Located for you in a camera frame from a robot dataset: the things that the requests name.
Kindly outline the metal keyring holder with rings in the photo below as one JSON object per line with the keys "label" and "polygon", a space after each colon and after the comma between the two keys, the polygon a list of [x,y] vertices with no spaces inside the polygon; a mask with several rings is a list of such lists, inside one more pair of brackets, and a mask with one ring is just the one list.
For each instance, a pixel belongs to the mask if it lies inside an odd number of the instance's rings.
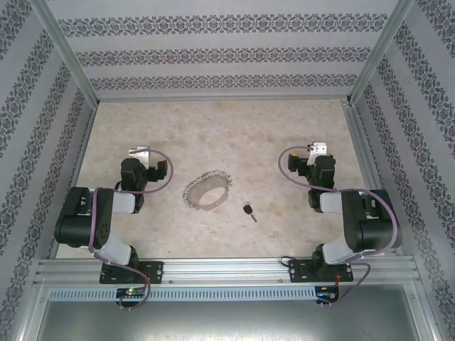
{"label": "metal keyring holder with rings", "polygon": [[[182,198],[189,208],[211,211],[223,204],[229,197],[232,179],[229,174],[221,170],[212,170],[203,173],[185,187]],[[222,188],[224,192],[214,202],[202,205],[201,198],[211,190]]]}

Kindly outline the grey metal sheet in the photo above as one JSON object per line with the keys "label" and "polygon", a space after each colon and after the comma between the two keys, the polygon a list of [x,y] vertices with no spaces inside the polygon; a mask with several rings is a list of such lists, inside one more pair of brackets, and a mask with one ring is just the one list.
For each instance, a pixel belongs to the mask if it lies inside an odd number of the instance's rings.
{"label": "grey metal sheet", "polygon": [[37,341],[420,341],[404,306],[369,311],[306,301],[52,302]]}

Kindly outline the aluminium left side rail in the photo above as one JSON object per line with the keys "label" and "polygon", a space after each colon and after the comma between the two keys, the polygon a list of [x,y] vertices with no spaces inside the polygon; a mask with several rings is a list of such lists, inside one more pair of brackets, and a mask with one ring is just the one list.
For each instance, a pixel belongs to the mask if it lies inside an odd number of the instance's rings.
{"label": "aluminium left side rail", "polygon": [[[98,109],[99,109],[99,104],[94,106],[94,108],[90,112],[90,117],[88,118],[88,120],[86,122],[84,134],[82,136],[82,140],[81,140],[80,145],[79,145],[78,150],[77,150],[77,158],[75,160],[75,164],[74,164],[74,167],[72,169],[70,182],[67,185],[67,188],[66,188],[67,191],[66,191],[65,197],[63,198],[64,200],[66,199],[71,187],[74,187],[77,184],[77,180],[79,178],[80,170],[82,168],[82,162],[83,162],[83,159],[84,159],[84,156],[85,156],[85,152],[87,150],[87,145],[88,145],[88,142],[90,140],[90,134],[92,132],[92,127],[93,127],[94,120],[95,120],[96,113],[97,113]],[[56,255],[57,255],[57,253],[58,253],[58,243],[55,240],[54,234],[52,234],[50,248],[48,250],[46,258],[47,259],[54,259],[56,257]]]}

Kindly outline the aluminium right side rail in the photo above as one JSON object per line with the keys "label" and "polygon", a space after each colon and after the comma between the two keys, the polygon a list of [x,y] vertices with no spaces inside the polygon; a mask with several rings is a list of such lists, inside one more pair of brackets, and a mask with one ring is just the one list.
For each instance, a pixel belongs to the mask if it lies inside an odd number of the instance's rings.
{"label": "aluminium right side rail", "polygon": [[358,116],[358,111],[350,105],[348,98],[341,99],[341,106],[345,114],[346,123],[365,186],[367,189],[380,189],[382,188],[380,174],[375,165],[367,136]]}

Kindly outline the aluminium back wall rail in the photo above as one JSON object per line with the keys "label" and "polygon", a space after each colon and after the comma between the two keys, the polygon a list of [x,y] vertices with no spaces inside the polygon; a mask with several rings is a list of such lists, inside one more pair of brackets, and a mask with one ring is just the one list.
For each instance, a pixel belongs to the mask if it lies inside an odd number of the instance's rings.
{"label": "aluminium back wall rail", "polygon": [[118,97],[104,98],[100,102],[212,102],[212,101],[268,101],[268,100],[330,100],[348,101],[348,95],[252,95],[252,96],[174,96],[174,97]]}

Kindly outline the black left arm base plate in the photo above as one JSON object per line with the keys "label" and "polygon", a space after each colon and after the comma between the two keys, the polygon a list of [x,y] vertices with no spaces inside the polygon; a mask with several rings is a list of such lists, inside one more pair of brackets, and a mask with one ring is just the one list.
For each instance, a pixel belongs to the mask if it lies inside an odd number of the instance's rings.
{"label": "black left arm base plate", "polygon": [[[160,284],[164,273],[162,261],[140,261],[137,271],[147,275],[151,284]],[[118,266],[103,264],[99,282],[101,284],[145,284],[145,279],[136,272]]]}

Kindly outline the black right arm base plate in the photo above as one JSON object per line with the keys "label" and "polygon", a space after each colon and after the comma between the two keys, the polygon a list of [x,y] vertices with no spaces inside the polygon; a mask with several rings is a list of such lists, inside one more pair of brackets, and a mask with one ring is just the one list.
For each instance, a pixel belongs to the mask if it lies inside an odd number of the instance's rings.
{"label": "black right arm base plate", "polygon": [[353,273],[345,264],[317,264],[310,259],[292,259],[289,277],[292,283],[335,282],[337,278],[342,283],[353,281]]}

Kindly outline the aluminium mounting rail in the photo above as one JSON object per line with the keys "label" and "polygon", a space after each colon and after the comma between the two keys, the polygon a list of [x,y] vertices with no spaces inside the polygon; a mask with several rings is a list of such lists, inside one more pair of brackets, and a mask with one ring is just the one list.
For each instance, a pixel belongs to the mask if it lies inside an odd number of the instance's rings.
{"label": "aluminium mounting rail", "polygon": [[[371,270],[364,283],[421,283],[411,256],[373,256],[364,262]],[[289,270],[276,258],[164,259],[162,286],[292,285]],[[102,263],[96,259],[48,259],[38,263],[33,285],[47,287],[99,286]]]}

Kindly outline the aluminium right corner post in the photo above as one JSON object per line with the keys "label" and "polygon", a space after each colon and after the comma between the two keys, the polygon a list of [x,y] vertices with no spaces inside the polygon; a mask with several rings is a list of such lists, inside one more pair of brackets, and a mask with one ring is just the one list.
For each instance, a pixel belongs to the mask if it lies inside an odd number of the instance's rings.
{"label": "aluminium right corner post", "polygon": [[389,45],[392,42],[398,28],[409,13],[415,0],[397,0],[397,3],[390,14],[387,23],[385,24],[377,42],[375,43],[371,53],[369,54],[360,74],[355,81],[353,89],[348,96],[350,106],[358,102],[364,89],[367,87],[370,78],[373,76],[376,67],[382,60],[383,55],[386,53]]}

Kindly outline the aluminium corner post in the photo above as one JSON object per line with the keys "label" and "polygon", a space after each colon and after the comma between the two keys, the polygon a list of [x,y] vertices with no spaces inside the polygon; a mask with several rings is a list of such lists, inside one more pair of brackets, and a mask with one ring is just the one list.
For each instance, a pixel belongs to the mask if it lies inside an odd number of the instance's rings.
{"label": "aluminium corner post", "polygon": [[74,50],[69,44],[65,34],[58,23],[58,20],[52,13],[47,0],[28,0],[38,19],[58,50],[61,58],[68,66],[69,71],[74,77],[78,87],[85,96],[85,99],[93,107],[98,105],[98,99],[95,90],[90,83],[89,78],[80,64]]}
{"label": "aluminium corner post", "polygon": [[387,23],[385,24],[377,42],[375,43],[371,53],[369,54],[360,74],[355,81],[353,89],[348,96],[350,106],[358,102],[364,89],[367,87],[370,78],[373,76],[376,67],[382,60],[383,55],[386,53],[389,45],[392,42],[398,28],[409,13],[415,0],[397,0],[397,3],[390,14]]}

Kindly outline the aluminium left corner post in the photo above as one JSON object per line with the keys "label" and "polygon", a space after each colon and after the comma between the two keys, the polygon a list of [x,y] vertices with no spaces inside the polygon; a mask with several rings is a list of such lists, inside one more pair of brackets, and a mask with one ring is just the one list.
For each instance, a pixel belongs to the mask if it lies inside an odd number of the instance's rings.
{"label": "aluminium left corner post", "polygon": [[65,34],[58,23],[58,20],[52,13],[47,0],[28,0],[38,19],[58,50],[61,58],[68,66],[69,71],[74,77],[78,87],[85,96],[85,99],[93,107],[98,105],[98,99],[95,90],[90,83],[89,78],[80,64],[74,50],[69,44]]}

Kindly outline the aluminium frame bar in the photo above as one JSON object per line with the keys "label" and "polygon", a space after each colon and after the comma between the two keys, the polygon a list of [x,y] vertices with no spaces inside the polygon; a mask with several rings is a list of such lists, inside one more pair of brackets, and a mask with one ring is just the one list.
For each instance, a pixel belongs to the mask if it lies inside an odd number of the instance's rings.
{"label": "aluminium frame bar", "polygon": [[443,341],[424,286],[404,284],[405,295],[412,314],[419,341]]}
{"label": "aluminium frame bar", "polygon": [[43,284],[32,287],[14,341],[37,341],[48,295],[49,289]]}

